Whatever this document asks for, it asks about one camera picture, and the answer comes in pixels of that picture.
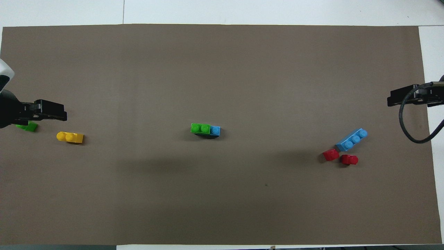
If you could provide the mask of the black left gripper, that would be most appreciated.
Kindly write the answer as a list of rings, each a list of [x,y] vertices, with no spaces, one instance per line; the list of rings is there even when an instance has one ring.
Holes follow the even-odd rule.
[[[0,95],[0,128],[5,128],[11,124],[27,125],[28,121],[59,120],[67,121],[68,114],[65,112],[63,104],[39,99],[34,101],[38,114],[33,114],[29,110],[31,103],[21,102],[16,96],[3,90]]]

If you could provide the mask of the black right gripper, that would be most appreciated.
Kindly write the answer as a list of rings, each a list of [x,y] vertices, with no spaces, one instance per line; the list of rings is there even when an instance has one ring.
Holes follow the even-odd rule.
[[[391,96],[387,98],[387,106],[400,106],[404,97],[417,86],[418,84],[411,84],[392,90]],[[442,106],[444,104],[444,85],[432,84],[426,86],[423,84],[418,90],[418,98],[408,98],[404,104],[427,105],[428,107]]]

